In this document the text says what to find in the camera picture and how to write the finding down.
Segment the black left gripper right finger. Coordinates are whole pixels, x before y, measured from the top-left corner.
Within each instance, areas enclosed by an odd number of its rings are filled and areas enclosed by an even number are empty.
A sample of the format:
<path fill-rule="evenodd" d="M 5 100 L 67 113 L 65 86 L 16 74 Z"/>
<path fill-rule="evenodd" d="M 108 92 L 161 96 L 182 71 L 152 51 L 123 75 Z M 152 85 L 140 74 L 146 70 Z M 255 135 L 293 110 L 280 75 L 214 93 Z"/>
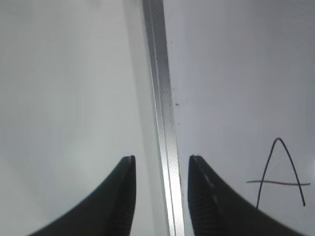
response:
<path fill-rule="evenodd" d="M 201 156 L 189 158 L 188 206 L 196 236 L 298 236 L 235 192 Z"/>

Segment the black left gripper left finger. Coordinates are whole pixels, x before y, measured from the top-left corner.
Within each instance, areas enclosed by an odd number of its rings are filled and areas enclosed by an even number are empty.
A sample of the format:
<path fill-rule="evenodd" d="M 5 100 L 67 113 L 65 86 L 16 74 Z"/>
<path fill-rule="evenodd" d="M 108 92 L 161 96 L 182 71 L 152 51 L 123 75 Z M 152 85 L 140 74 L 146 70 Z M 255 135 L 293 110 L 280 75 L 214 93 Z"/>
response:
<path fill-rule="evenodd" d="M 128 236 L 136 203 L 135 156 L 123 157 L 83 201 L 35 236 Z"/>

